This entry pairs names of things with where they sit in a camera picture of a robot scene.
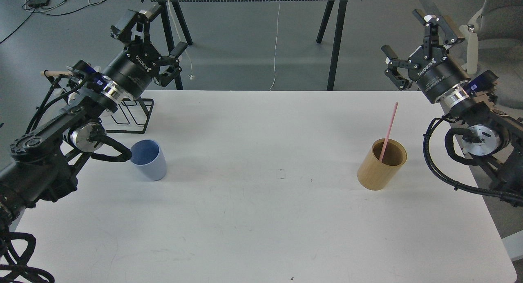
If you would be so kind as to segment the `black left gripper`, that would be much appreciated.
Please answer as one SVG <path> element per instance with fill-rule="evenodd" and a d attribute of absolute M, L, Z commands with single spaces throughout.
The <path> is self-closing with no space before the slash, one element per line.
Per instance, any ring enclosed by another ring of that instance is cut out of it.
<path fill-rule="evenodd" d="M 160 87 L 174 81 L 176 88 L 183 88 L 180 59 L 188 44 L 179 42 L 168 56 L 161 56 L 151 43 L 150 25 L 161 11 L 161 5 L 147 11 L 127 10 L 116 25 L 111 26 L 111 37 L 122 42 L 124 50 L 108 64 L 103 74 L 134 100 L 142 95 L 152 78 Z M 160 73 L 160 67 L 167 68 Z"/>

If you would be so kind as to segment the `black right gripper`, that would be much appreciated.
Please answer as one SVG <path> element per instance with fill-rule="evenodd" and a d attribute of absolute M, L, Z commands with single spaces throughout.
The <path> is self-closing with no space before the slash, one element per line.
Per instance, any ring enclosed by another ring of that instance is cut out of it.
<path fill-rule="evenodd" d="M 405 91 L 413 82 L 400 75 L 398 69 L 410 69 L 410 79 L 433 104 L 453 87 L 470 81 L 469 75 L 448 51 L 453 45 L 462 43 L 465 36 L 449 16 L 426 14 L 421 9 L 413 10 L 412 14 L 425 27 L 422 45 L 410 56 L 411 62 L 400 60 L 390 45 L 381 46 L 387 57 L 384 73 L 400 91 Z"/>

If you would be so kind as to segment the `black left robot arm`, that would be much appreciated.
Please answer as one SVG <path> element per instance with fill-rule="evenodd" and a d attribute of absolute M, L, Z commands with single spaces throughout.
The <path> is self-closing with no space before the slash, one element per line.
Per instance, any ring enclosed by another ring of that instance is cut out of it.
<path fill-rule="evenodd" d="M 124 49 L 103 71 L 78 61 L 67 71 L 43 71 L 51 87 L 23 136 L 10 145 L 12 162 L 1 171 L 2 283 L 18 278 L 30 283 L 54 283 L 47 271 L 28 265 L 36 238 L 11 231 L 12 223 L 38 201 L 56 202 L 77 190 L 77 175 L 90 159 L 126 162 L 131 151 L 103 128 L 104 112 L 115 114 L 136 104 L 149 122 L 152 99 L 141 97 L 154 82 L 166 87 L 171 81 L 181 89 L 179 58 L 187 43 L 171 43 L 165 56 L 153 46 L 150 26 L 157 16 L 168 28 L 163 3 L 147 11 L 127 11 L 111 26 L 112 38 Z"/>

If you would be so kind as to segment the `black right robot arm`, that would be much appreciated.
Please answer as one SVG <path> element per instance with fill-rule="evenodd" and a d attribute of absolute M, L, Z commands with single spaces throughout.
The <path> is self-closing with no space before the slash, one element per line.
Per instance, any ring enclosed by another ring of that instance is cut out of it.
<path fill-rule="evenodd" d="M 449 54 L 451 46 L 465 37 L 450 17 L 428 15 L 419 9 L 413 15 L 424 27 L 422 44 L 401 60 L 388 45 L 381 47 L 386 55 L 385 75 L 400 90 L 413 83 L 432 104 L 441 103 L 448 113 L 435 118 L 424 134 L 422 144 L 429 170 L 454 190 L 499 198 L 514 207 L 522 206 L 522 121 L 489 106 L 495 104 L 497 76 L 485 71 L 471 80 Z M 442 123 L 460 122 L 444 138 L 448 156 L 467 166 L 478 166 L 490 177 L 488 189 L 465 185 L 444 174 L 430 155 L 429 142 Z"/>

